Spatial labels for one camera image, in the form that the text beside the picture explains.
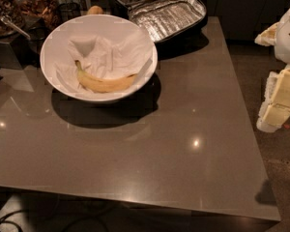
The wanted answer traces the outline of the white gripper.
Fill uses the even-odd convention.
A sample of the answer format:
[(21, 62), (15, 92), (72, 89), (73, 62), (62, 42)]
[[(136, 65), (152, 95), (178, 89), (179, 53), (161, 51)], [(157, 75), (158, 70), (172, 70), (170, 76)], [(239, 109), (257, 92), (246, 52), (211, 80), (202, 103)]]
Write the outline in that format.
[(279, 23), (274, 23), (254, 40), (263, 46), (275, 46), (275, 57), (288, 65), (280, 72), (270, 72), (256, 127), (275, 132), (290, 117), (290, 8)]

